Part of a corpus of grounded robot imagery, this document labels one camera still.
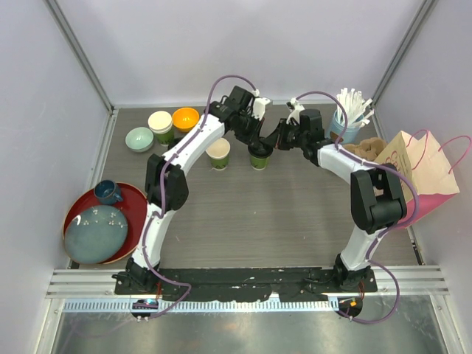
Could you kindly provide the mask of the green paper cup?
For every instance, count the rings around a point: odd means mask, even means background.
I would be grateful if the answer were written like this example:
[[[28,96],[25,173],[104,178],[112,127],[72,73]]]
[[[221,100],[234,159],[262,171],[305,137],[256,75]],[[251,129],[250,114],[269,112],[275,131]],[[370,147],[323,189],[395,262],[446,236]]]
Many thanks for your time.
[[[264,170],[268,166],[268,161],[272,152],[261,153],[261,152],[250,152],[250,164],[254,170]]]
[[[214,170],[225,170],[227,168],[230,148],[229,142],[224,138],[220,138],[206,149],[206,154]]]

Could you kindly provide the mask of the black cup lid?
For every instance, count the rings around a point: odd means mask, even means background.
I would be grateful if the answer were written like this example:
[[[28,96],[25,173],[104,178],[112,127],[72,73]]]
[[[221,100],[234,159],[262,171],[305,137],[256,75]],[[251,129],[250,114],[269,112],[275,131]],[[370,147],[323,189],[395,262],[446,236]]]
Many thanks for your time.
[[[265,145],[260,145],[260,146],[248,146],[248,152],[250,153],[251,156],[254,156],[259,159],[266,159],[268,158],[272,153],[274,149],[270,146],[265,146]]]

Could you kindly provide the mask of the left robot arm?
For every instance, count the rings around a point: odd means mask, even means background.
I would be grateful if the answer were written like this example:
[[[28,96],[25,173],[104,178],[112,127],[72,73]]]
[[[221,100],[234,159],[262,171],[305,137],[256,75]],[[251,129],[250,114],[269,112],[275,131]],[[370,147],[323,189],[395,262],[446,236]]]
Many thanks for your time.
[[[116,274],[116,294],[150,294],[160,281],[162,245],[173,216],[189,195],[187,174],[207,148],[231,131],[246,145],[259,142],[270,99],[235,86],[228,97],[207,104],[197,125],[173,148],[147,161],[147,213],[139,245]]]

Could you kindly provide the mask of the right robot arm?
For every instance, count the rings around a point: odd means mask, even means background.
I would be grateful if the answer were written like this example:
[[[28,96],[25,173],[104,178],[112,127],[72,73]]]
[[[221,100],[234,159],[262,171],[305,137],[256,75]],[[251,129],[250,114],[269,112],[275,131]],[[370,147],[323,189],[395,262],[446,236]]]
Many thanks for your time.
[[[406,216],[399,173],[392,165],[368,166],[325,136],[320,111],[305,109],[295,119],[281,119],[275,130],[260,139],[278,150],[299,148],[303,156],[345,180],[350,186],[350,211],[355,224],[346,247],[336,256],[333,284],[350,291],[367,278],[369,259],[381,233]]]

